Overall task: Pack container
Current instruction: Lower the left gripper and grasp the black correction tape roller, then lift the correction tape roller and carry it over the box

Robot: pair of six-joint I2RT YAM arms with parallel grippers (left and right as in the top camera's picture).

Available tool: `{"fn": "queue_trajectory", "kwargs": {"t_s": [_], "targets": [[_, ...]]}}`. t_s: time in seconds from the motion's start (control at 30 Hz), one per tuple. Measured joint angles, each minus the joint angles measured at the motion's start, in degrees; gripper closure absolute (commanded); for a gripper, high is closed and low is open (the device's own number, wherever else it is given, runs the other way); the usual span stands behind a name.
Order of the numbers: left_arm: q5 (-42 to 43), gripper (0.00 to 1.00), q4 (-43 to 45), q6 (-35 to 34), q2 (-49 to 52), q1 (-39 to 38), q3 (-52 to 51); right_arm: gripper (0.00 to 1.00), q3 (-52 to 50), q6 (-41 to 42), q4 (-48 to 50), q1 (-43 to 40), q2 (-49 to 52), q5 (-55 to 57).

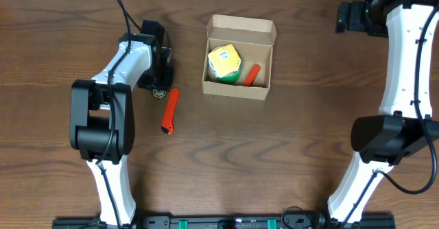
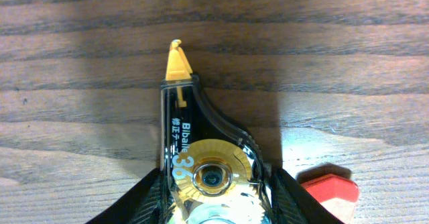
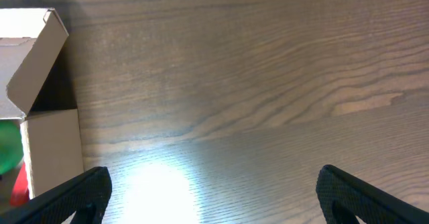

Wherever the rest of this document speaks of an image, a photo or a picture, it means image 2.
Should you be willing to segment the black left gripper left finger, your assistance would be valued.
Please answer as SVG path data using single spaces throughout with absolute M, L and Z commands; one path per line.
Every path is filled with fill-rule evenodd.
M 153 169 L 118 201 L 86 224 L 161 223 L 161 180 L 160 169 Z

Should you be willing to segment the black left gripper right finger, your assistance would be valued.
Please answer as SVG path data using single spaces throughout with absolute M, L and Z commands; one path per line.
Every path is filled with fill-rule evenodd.
M 271 171 L 269 185 L 274 223 L 343 224 L 283 168 Z

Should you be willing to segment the orange utility knife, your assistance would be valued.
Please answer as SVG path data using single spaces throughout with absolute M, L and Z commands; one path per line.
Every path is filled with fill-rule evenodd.
M 328 212 L 346 224 L 353 222 L 359 199 L 358 185 L 335 174 L 302 183 L 304 187 Z

